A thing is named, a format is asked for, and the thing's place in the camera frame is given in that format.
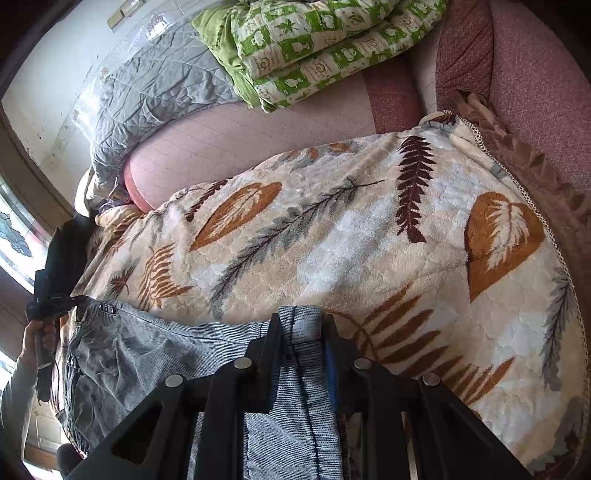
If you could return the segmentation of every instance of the denim fabric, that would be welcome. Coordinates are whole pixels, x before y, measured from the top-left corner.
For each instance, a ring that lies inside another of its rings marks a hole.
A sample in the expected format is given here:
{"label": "denim fabric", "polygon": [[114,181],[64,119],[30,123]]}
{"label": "denim fabric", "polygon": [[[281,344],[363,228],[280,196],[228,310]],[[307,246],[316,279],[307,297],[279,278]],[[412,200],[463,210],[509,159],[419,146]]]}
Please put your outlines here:
{"label": "denim fabric", "polygon": [[[282,307],[279,316],[284,345],[277,400],[269,414],[245,415],[245,477],[340,479],[340,437],[324,380],[322,314],[316,307]],[[89,299],[77,308],[66,355],[62,423],[77,446],[90,452],[167,376],[214,373],[244,355],[268,323],[187,327],[125,303]]]}

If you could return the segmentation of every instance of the beige blanket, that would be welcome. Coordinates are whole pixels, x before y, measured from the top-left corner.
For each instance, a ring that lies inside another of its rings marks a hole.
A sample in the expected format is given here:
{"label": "beige blanket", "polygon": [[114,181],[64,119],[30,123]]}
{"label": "beige blanket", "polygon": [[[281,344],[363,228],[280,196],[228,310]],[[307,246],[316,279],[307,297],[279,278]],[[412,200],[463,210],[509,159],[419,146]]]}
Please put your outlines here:
{"label": "beige blanket", "polygon": [[437,115],[276,155],[147,215],[110,210],[75,293],[188,325],[319,305],[368,357],[436,372],[538,478],[561,478],[589,403],[567,266],[468,124]]}

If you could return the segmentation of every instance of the gray sleeve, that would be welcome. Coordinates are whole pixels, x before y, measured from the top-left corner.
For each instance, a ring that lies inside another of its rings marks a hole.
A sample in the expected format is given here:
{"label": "gray sleeve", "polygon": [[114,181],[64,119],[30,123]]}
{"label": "gray sleeve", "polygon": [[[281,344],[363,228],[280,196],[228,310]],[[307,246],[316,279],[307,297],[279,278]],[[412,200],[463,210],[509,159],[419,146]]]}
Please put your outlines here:
{"label": "gray sleeve", "polygon": [[7,443],[21,459],[25,453],[36,384],[37,371],[19,359],[0,399],[0,426]]}

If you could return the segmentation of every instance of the brown ruffle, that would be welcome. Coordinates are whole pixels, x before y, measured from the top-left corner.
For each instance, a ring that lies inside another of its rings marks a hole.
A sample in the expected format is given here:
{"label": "brown ruffle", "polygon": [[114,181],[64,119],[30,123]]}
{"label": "brown ruffle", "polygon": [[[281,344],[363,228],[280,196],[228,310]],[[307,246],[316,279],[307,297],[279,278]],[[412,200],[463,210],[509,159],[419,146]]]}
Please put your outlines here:
{"label": "brown ruffle", "polygon": [[[458,113],[478,127],[488,150],[527,190],[552,228],[573,278],[587,345],[591,346],[591,192],[577,192],[570,183],[562,183],[552,162],[541,151],[507,133],[481,95],[458,90],[454,100]],[[589,349],[587,357],[591,365]],[[585,463],[585,457],[591,457],[590,428],[583,452],[581,462]]]}

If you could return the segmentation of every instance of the white wall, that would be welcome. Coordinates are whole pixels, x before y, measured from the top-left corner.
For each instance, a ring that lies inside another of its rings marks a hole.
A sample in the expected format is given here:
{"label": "white wall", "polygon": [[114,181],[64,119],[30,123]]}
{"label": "white wall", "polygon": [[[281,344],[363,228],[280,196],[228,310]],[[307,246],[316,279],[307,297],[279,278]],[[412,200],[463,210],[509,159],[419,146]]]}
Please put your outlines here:
{"label": "white wall", "polygon": [[41,39],[2,105],[31,158],[71,204],[90,165],[89,143],[70,118],[88,73],[163,0],[145,5],[114,31],[107,18],[123,0],[83,0]]}

